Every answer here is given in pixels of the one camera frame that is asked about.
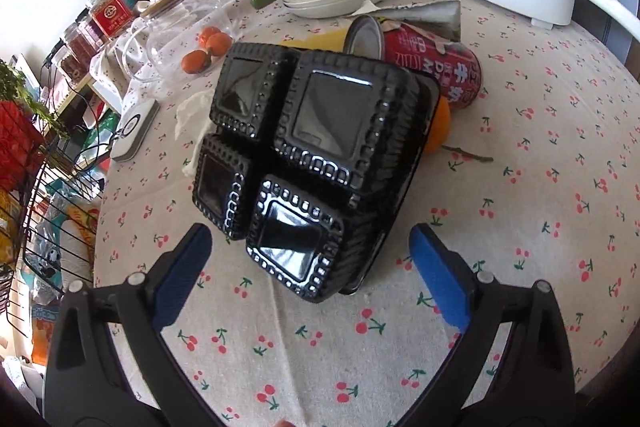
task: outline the black plastic food container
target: black plastic food container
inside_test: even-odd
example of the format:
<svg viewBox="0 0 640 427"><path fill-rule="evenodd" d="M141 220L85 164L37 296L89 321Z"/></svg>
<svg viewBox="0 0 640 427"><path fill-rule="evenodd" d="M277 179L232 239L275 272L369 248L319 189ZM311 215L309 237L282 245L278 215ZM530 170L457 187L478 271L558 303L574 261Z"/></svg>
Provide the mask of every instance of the black plastic food container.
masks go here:
<svg viewBox="0 0 640 427"><path fill-rule="evenodd" d="M234 44L194 203L303 299L353 293L396 218L438 92L435 79L377 60Z"/></svg>

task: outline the black wire rack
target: black wire rack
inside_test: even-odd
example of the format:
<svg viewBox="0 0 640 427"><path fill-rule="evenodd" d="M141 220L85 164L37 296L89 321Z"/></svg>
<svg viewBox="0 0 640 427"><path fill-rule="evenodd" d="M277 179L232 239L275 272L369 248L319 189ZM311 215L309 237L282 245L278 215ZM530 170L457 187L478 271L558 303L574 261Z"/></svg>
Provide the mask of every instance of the black wire rack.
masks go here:
<svg viewBox="0 0 640 427"><path fill-rule="evenodd" d="M100 182L78 171L44 127L43 137L13 102L0 102L0 313L25 337L28 306L15 294L36 288L32 298L49 301L71 280L92 284L101 199Z"/></svg>

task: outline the cherry print tablecloth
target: cherry print tablecloth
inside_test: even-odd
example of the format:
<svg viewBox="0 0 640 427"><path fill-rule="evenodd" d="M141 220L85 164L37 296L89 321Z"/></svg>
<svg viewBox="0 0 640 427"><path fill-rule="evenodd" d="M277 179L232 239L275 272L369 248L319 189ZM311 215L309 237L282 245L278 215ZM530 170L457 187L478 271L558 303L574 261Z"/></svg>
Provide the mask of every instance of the cherry print tablecloth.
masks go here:
<svg viewBox="0 0 640 427"><path fill-rule="evenodd" d="M385 0L406 4L430 0ZM354 296L298 299L212 228L214 246L176 323L162 335L180 367L229 425L392 426L455 342L412 266L408 232L427 221L474 271L515 285L551 282L580 389L636 323L640 289L640 88L572 23L552 31L483 1L462 0L462 38L484 89L453 114L448 144L495 160L424 156L382 253ZM304 20L279 4L226 4L244 40L300 39L348 24ZM147 270L191 223L206 222L184 177L193 139L174 140L175 107L214 89L219 69L176 85L132 83L125 108L161 110L134 160L112 163L96 247L95 283ZM118 326L116 346L136 394L153 403ZM484 393L504 330L472 399Z"/></svg>

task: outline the opened can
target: opened can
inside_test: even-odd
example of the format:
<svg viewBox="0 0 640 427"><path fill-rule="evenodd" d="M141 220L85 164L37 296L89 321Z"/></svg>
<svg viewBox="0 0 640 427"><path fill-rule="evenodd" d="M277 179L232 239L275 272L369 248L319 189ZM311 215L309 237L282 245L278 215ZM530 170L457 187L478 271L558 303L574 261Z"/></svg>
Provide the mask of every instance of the opened can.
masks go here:
<svg viewBox="0 0 640 427"><path fill-rule="evenodd" d="M482 88L480 63L470 49L402 21L357 17L347 32L344 53L431 75L452 108L469 106Z"/></svg>

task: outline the red label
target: red label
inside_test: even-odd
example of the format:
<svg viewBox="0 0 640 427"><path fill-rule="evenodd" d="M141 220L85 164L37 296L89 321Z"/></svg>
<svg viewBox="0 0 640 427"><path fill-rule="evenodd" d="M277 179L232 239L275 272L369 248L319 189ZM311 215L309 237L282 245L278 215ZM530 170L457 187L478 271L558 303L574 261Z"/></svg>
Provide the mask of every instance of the red label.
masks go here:
<svg viewBox="0 0 640 427"><path fill-rule="evenodd" d="M460 42L427 35L405 23L385 31L384 61L429 73L452 108L468 106L482 87L478 59Z"/></svg>
<svg viewBox="0 0 640 427"><path fill-rule="evenodd" d="M133 14L121 0L110 0L103 4L93 17L108 37L113 37L133 20Z"/></svg>

